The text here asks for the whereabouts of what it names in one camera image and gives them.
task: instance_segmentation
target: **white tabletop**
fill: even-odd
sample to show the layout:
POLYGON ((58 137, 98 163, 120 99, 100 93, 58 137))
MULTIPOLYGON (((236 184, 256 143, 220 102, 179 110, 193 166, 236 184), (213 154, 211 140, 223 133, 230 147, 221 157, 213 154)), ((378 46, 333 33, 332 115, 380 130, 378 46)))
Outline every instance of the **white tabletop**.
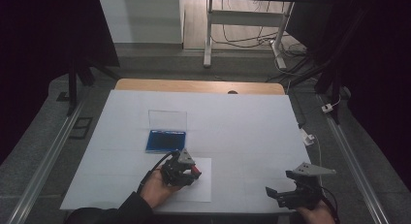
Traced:
POLYGON ((106 102, 62 209, 118 208, 137 190, 162 157, 144 151, 149 110, 187 112, 186 148, 211 164, 194 183, 209 182, 209 201, 179 200, 178 194, 157 212, 288 211, 265 189, 294 190, 285 171, 309 163, 288 96, 119 90, 106 102))

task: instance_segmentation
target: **person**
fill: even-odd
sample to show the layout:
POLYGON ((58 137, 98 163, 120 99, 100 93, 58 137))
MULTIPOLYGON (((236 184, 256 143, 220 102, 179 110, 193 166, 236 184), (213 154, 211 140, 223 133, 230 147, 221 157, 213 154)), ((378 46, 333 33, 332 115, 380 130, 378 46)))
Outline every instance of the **person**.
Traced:
POLYGON ((334 224, 334 219, 332 218, 332 213, 330 208, 323 202, 320 201, 317 206, 310 210, 308 208, 296 208, 306 224, 334 224))
MULTIPOLYGON (((178 186, 168 186, 163 182, 160 170, 153 171, 139 195, 133 192, 117 208, 79 208, 70 214, 65 224, 143 224, 153 214, 153 209, 161 206, 178 186)), ((314 210, 296 208, 307 224, 334 224, 329 207, 322 201, 314 210)))

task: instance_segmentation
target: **dark background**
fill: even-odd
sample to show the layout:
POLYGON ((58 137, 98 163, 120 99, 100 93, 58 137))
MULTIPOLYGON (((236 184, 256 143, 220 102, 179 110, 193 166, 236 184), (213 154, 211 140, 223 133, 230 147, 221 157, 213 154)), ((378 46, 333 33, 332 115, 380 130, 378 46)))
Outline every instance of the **dark background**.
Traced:
MULTIPOLYGON (((374 0, 341 63, 353 116, 408 188, 410 3, 374 0)), ((331 27, 338 21, 332 19, 331 27)), ((110 63, 113 45, 99 0, 0 0, 0 36, 3 162, 45 101, 48 84, 66 74, 77 55, 93 52, 110 63)))

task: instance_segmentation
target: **wooden table edge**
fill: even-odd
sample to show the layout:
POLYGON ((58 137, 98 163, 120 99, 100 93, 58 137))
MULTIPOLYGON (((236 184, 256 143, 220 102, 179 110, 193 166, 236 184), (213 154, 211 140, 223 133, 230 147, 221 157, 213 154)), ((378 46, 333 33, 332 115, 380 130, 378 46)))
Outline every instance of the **wooden table edge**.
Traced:
POLYGON ((121 79, 115 90, 285 95, 279 83, 242 81, 121 79))

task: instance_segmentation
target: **hand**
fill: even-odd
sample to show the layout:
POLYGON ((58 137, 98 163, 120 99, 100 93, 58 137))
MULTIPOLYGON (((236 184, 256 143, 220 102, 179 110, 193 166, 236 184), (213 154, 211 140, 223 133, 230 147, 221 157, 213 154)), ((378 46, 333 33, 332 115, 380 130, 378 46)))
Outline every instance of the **hand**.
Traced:
POLYGON ((151 208, 156 208, 163 204, 172 194, 181 187, 168 186, 163 182, 160 168, 156 169, 142 188, 140 194, 151 208))
POLYGON ((296 208, 307 224, 334 224, 330 208, 320 201, 314 210, 308 208, 296 208))

